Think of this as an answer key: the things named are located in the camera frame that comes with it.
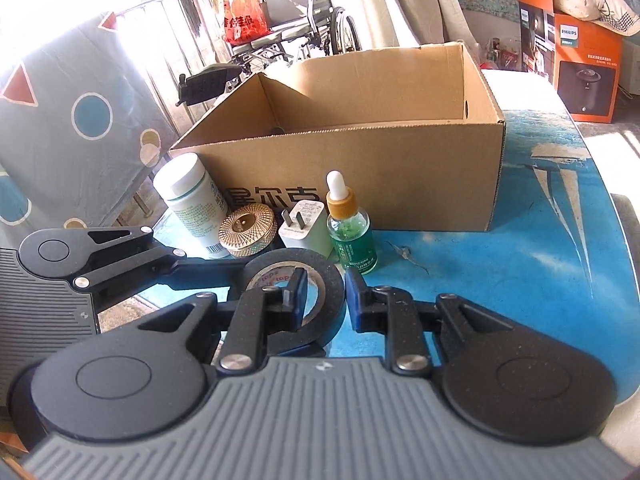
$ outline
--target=cardboard box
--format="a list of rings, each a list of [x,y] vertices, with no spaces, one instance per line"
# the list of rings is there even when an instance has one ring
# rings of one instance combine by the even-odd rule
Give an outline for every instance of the cardboard box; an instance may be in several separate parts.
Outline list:
[[[376,229],[485,231],[503,143],[484,77],[447,43],[254,75],[171,153],[197,153],[231,206],[324,201],[339,170]]]
[[[554,12],[553,0],[519,3],[522,69],[547,77],[574,120],[610,123],[620,76],[620,36]]]

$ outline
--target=black tape roll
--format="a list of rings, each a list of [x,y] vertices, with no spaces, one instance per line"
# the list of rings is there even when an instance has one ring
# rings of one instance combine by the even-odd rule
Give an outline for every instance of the black tape roll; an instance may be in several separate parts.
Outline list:
[[[297,332],[277,332],[267,339],[269,355],[287,354],[311,346],[322,348],[340,330],[346,314],[344,283],[334,264],[308,249],[277,249],[249,262],[229,289],[228,298],[256,286],[286,282],[296,267],[306,270],[309,282],[318,288],[318,299]]]

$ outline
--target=red triangle pattern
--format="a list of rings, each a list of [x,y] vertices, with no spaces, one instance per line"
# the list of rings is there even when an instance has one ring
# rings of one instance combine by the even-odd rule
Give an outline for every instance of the red triangle pattern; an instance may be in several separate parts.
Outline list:
[[[29,76],[27,76],[27,71],[24,68],[24,63],[20,63],[20,65],[15,68],[14,73],[2,91],[2,96],[12,103],[38,106],[38,101],[31,87],[31,81],[29,81]]]
[[[102,20],[98,28],[103,28],[104,30],[110,30],[111,32],[115,32],[118,30],[118,20],[116,19],[115,12],[110,12],[105,16]]]

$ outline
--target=power adapter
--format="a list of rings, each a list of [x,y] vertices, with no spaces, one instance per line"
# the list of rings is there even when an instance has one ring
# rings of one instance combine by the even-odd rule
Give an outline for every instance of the power adapter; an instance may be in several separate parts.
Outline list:
[[[327,212],[322,202],[301,200],[291,213],[282,212],[284,224],[278,234],[284,245],[301,249],[310,249],[325,258],[334,250],[326,227]]]

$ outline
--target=dropper bottle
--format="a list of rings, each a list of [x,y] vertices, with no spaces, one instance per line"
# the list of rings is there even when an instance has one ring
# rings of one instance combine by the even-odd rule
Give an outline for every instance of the dropper bottle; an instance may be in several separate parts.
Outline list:
[[[344,185],[339,171],[331,171],[326,182],[329,186],[326,204],[330,213],[326,226],[340,263],[345,269],[356,267],[366,274],[378,262],[369,215],[358,207],[356,196],[350,187]]]

